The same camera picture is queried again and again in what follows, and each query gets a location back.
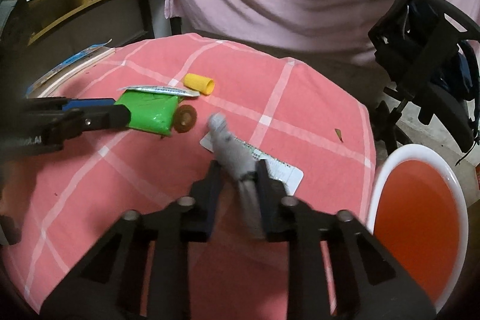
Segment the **floor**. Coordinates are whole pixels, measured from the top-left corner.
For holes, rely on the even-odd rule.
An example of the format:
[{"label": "floor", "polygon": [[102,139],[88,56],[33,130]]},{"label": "floor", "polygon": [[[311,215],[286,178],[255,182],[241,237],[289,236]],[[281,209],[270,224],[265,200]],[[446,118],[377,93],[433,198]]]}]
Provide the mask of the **floor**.
[{"label": "floor", "polygon": [[415,144],[421,144],[437,152],[452,168],[455,176],[460,182],[467,207],[480,199],[479,183],[475,172],[475,167],[467,160],[462,160],[459,165],[455,163],[462,157],[455,151],[444,146],[432,137],[413,129],[405,122],[400,121],[398,126],[411,138]]}]

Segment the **white stripe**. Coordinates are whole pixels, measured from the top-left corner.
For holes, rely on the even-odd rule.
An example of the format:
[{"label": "white stripe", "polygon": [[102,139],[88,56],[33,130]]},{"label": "white stripe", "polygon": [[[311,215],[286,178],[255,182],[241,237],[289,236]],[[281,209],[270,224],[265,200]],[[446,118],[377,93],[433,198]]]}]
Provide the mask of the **white stripe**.
[{"label": "white stripe", "polygon": [[[107,143],[107,147],[112,148],[120,140],[122,140],[128,133],[129,131],[118,133],[109,143]],[[23,292],[23,295],[25,298],[30,297],[30,288],[32,287],[33,279],[35,276],[35,265],[37,264],[37,261],[40,258],[40,255],[42,254],[43,246],[45,245],[45,238],[47,237],[46,234],[49,227],[55,221],[57,216],[60,214],[68,198],[75,191],[77,185],[80,183],[83,177],[90,170],[92,170],[101,159],[102,157],[98,153],[95,153],[85,162],[85,164],[72,176],[68,186],[63,190],[57,202],[53,205],[53,207],[49,210],[49,212],[46,214],[45,218],[43,219],[41,228],[40,228],[41,235],[38,238],[37,244],[33,249],[32,259],[30,261],[30,267],[28,269],[28,275],[25,282],[25,289]]]},{"label": "white stripe", "polygon": [[276,119],[272,120],[270,127],[296,137],[297,139],[306,141],[312,145],[316,145],[320,148],[324,148],[330,152],[336,153],[337,155],[356,160],[362,165],[365,165],[367,168],[371,167],[371,161],[366,156],[349,150],[344,144],[335,143],[334,141],[326,139],[323,136],[316,135],[305,129],[295,127],[291,124]]},{"label": "white stripe", "polygon": [[[367,160],[367,156],[370,155],[370,140],[368,137],[368,127],[369,125],[367,124],[367,118],[365,115],[366,107],[363,106],[360,102],[358,103],[358,109],[360,110],[360,117],[361,117],[361,129],[363,133],[363,152],[365,154],[365,162]],[[361,201],[360,201],[360,213],[358,214],[358,219],[362,222],[365,223],[365,220],[367,218],[367,209],[368,209],[368,192],[370,190],[369,183],[370,183],[370,170],[371,170],[371,164],[367,166],[365,164],[365,168],[363,170],[363,188],[362,188],[362,193],[361,193]]]},{"label": "white stripe", "polygon": [[[18,279],[20,280],[20,283],[24,285],[25,281],[23,280],[22,275],[20,274],[20,270],[18,269],[17,262],[15,261],[15,258],[11,253],[11,246],[6,246],[6,247],[3,248],[3,250],[5,252],[7,252],[8,256],[10,258],[11,265],[13,266],[13,269],[15,270],[15,272],[18,274]],[[37,312],[37,313],[40,312],[40,305],[32,297],[30,297],[29,301],[30,301],[30,304],[31,304],[32,308],[35,310],[35,312]]]},{"label": "white stripe", "polygon": [[259,121],[260,124],[269,126],[271,122],[272,122],[272,117],[269,117],[264,114],[262,114],[262,116],[260,117],[260,121]]},{"label": "white stripe", "polygon": [[[215,229],[213,234],[216,236],[220,222],[225,216],[226,212],[229,210],[230,205],[235,199],[236,189],[234,189],[230,184],[226,184],[220,193],[218,203],[217,203],[217,212],[215,213]],[[190,246],[188,254],[188,269],[191,272],[195,265],[198,262],[198,259],[202,256],[203,252],[206,250],[205,245],[203,246]]]},{"label": "white stripe", "polygon": [[256,49],[253,49],[253,48],[250,48],[248,46],[246,46],[246,48],[244,47],[238,47],[236,46],[235,44],[229,42],[229,41],[224,41],[223,42],[223,45],[228,47],[228,48],[231,48],[235,51],[240,51],[240,52],[247,52],[247,53],[253,53],[255,55],[259,55],[259,56],[270,56],[268,53],[265,53],[265,52],[260,52]]},{"label": "white stripe", "polygon": [[214,97],[213,95],[202,97],[202,99],[208,102],[210,105],[216,106],[220,109],[227,110],[228,112],[242,115],[254,121],[260,121],[260,118],[262,117],[262,114],[259,112],[256,112],[255,110],[247,109],[246,107],[237,105],[236,103],[229,102],[227,100],[224,100],[218,97]]},{"label": "white stripe", "polygon": [[153,40],[146,40],[142,43],[142,45],[139,45],[136,47],[133,51],[128,53],[128,55],[125,56],[125,60],[130,59],[131,56],[135,55],[138,51],[140,51],[143,47],[147,46],[149,43],[151,43]]},{"label": "white stripe", "polygon": [[108,65],[122,65],[124,60],[107,60],[105,59],[102,61],[102,64],[108,64]]},{"label": "white stripe", "polygon": [[202,46],[201,48],[197,49],[194,53],[192,53],[188,57],[183,67],[178,72],[178,74],[172,78],[172,80],[169,83],[169,86],[176,86],[178,84],[178,81],[183,79],[188,69],[191,67],[191,65],[193,64],[193,62],[196,60],[198,56],[200,56],[203,52],[208,51],[209,49],[214,48],[215,46],[220,44],[221,43],[215,41],[213,43]]},{"label": "white stripe", "polygon": [[[37,225],[37,228],[40,230],[40,234],[44,235],[45,231],[42,230],[40,221],[37,215],[37,212],[35,211],[33,205],[30,207],[30,211],[32,212],[33,220],[35,221],[35,224]],[[70,271],[70,267],[68,267],[65,262],[63,261],[62,257],[60,254],[57,252],[55,247],[53,246],[51,240],[45,235],[45,240],[46,240],[46,246],[52,253],[52,256],[54,260],[56,261],[58,267],[63,271],[64,274],[68,273]]]},{"label": "white stripe", "polygon": [[162,74],[159,74],[158,72],[152,71],[148,68],[141,67],[140,65],[134,63],[132,60],[127,61],[126,66],[139,73],[140,75],[149,76],[152,79],[155,79],[157,82],[167,84],[170,81],[169,77],[163,76]]},{"label": "white stripe", "polygon": [[117,65],[116,67],[113,67],[111,70],[105,72],[101,77],[98,77],[97,79],[92,80],[88,85],[80,91],[78,94],[76,94],[77,97],[82,97],[88,90],[90,90],[94,85],[96,85],[99,81],[105,79],[108,75],[110,75],[112,72],[115,72],[119,68],[122,68],[122,65]]},{"label": "white stripe", "polygon": [[50,86],[48,86],[48,88],[46,88],[42,93],[40,93],[38,95],[38,97],[39,98],[48,97],[50,94],[54,93],[70,77],[80,73],[81,71],[83,71],[85,69],[90,69],[90,67],[94,63],[97,63],[104,58],[108,58],[114,52],[115,52],[115,49],[110,48],[109,50],[105,51],[104,53],[101,53],[100,55],[96,55],[95,57],[93,57],[89,60],[86,60],[84,63],[80,63],[80,64],[76,65],[76,67],[70,69],[67,73],[58,77],[58,79],[55,79],[54,81],[52,81],[52,84]]},{"label": "white stripe", "polygon": [[184,36],[187,36],[188,38],[191,38],[194,41],[198,41],[199,43],[211,43],[212,41],[214,41],[214,39],[199,36],[197,33],[187,33],[187,34],[184,34]]},{"label": "white stripe", "polygon": [[110,152],[105,156],[105,161],[110,164],[115,171],[117,171],[123,178],[127,180],[140,194],[164,208],[170,202],[172,198],[162,192],[159,188],[152,185],[150,182],[138,176],[132,167],[126,164],[122,159],[120,159],[115,153]]},{"label": "white stripe", "polygon": [[98,153],[102,158],[104,158],[104,157],[107,155],[107,153],[109,153],[109,152],[110,152],[109,148],[108,148],[107,146],[105,146],[105,145],[97,151],[97,153]]},{"label": "white stripe", "polygon": [[[277,109],[277,106],[280,103],[280,99],[282,98],[282,94],[285,91],[285,88],[287,87],[287,84],[289,82],[290,74],[294,65],[294,61],[289,61],[285,63],[282,69],[282,73],[280,74],[280,78],[278,79],[278,82],[273,88],[272,94],[268,99],[267,105],[263,112],[263,116],[273,118],[275,110]],[[263,141],[263,138],[265,137],[265,134],[267,133],[267,130],[268,125],[261,123],[259,120],[248,143],[253,145],[254,147],[260,148],[260,145]]]}]

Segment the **green package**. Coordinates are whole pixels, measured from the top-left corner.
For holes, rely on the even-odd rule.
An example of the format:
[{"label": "green package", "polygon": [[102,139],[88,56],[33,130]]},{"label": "green package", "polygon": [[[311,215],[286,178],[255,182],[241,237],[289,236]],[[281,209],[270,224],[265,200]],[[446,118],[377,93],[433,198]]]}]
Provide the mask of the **green package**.
[{"label": "green package", "polygon": [[125,105],[130,110],[130,128],[170,136],[173,114],[179,102],[176,95],[127,90],[115,104]]}]

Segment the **black chair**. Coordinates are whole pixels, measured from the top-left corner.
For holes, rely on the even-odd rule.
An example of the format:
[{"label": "black chair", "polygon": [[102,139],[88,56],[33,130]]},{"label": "black chair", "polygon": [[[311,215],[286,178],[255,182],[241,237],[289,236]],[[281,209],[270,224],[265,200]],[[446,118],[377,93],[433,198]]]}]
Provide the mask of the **black chair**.
[{"label": "black chair", "polygon": [[[408,102],[421,108],[422,124],[437,116],[462,152],[478,143],[480,78],[467,40],[480,43],[480,28],[471,18],[445,0],[395,0],[369,38],[376,62],[397,85],[396,91],[384,91],[400,101],[392,112],[385,102],[371,112],[374,137],[385,142],[389,154],[397,142],[411,142],[396,126]],[[473,121],[468,100],[475,100]]]}]

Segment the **white card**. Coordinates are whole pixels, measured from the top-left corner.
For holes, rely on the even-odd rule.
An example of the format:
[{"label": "white card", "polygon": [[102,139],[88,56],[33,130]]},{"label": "white card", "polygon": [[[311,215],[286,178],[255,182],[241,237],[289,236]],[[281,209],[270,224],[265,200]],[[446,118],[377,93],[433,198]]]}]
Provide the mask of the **white card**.
[{"label": "white card", "polygon": [[[281,162],[278,159],[275,159],[273,156],[266,154],[263,151],[255,148],[253,145],[246,143],[239,138],[236,138],[240,141],[248,150],[250,150],[252,157],[255,160],[265,159],[267,161],[268,173],[270,178],[282,181],[285,185],[285,190],[289,196],[295,194],[298,185],[302,181],[303,171],[294,167],[288,163]],[[200,140],[200,145],[205,149],[213,152],[212,140],[210,139],[210,133],[207,133],[203,139]]]}]

